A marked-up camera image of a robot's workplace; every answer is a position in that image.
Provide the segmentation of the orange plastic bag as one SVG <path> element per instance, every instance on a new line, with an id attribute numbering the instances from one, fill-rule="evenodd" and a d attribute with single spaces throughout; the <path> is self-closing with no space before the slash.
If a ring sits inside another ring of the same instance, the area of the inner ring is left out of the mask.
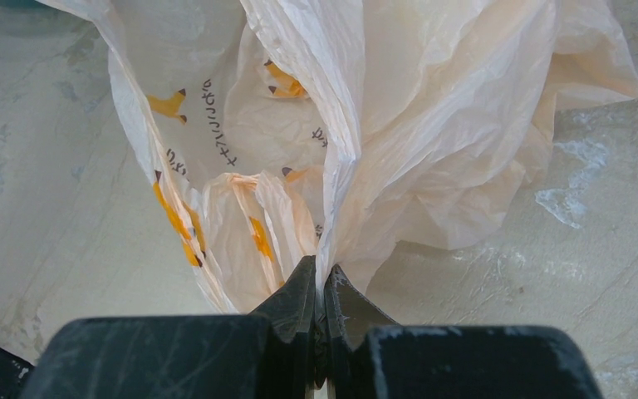
<path id="1" fill-rule="evenodd" d="M 307 256 L 360 290 L 400 241 L 461 249 L 540 178 L 557 111 L 638 97 L 608 1 L 55 1 L 109 47 L 135 156 L 206 299 Z"/>

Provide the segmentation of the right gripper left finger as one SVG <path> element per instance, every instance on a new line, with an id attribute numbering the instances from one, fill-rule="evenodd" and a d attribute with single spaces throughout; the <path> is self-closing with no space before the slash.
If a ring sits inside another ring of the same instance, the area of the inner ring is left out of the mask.
<path id="1" fill-rule="evenodd" d="M 316 261 L 305 256 L 288 280 L 250 314 L 267 321 L 256 398 L 313 398 Z"/>

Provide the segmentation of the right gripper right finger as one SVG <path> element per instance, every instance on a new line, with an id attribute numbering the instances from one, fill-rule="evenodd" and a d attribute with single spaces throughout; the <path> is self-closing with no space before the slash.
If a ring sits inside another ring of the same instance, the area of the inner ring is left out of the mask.
<path id="1" fill-rule="evenodd" d="M 374 398 L 375 367 L 366 335 L 396 325 L 335 265 L 324 286 L 326 379 L 330 398 Z"/>

